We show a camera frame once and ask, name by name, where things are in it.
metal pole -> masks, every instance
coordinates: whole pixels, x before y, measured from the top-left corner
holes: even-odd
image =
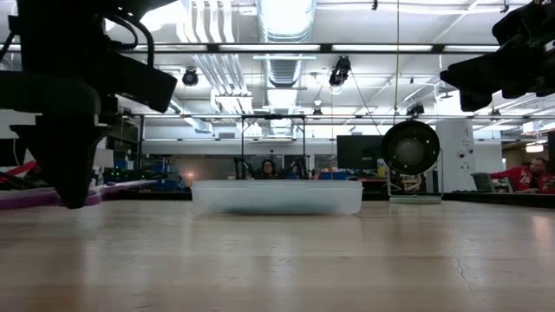
[[[139,146],[137,148],[137,169],[142,168],[142,142],[145,140],[145,116],[140,117]]]
[[[303,159],[306,159],[306,118],[303,118]]]
[[[241,116],[241,159],[245,159],[245,117]]]

purple mat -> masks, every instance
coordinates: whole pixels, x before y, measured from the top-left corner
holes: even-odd
[[[122,190],[130,190],[156,181],[123,182],[116,185],[96,186],[88,190],[85,205],[98,205],[103,199],[108,199],[110,194]],[[31,208],[43,205],[62,205],[58,194],[53,187],[43,187],[33,190],[0,192],[0,211],[9,209]]]

translucent plastic bin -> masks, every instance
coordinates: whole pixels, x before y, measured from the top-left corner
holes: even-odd
[[[362,205],[356,181],[208,180],[192,189],[199,214],[355,214]]]

desk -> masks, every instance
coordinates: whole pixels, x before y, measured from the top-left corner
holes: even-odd
[[[195,217],[189,202],[118,201],[0,215],[2,311],[552,310],[552,236],[531,220],[552,233],[555,211]]]

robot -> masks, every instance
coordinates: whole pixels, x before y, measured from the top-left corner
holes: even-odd
[[[167,110],[177,80],[153,67],[153,38],[139,20],[171,2],[17,0],[18,16],[9,16],[0,57],[19,36],[23,71],[0,71],[0,108],[41,114],[36,125],[11,129],[70,209],[84,206],[96,145],[120,118],[116,95]],[[129,29],[134,42],[111,40],[105,18]],[[121,55],[138,44],[131,25],[147,39],[147,64]]]

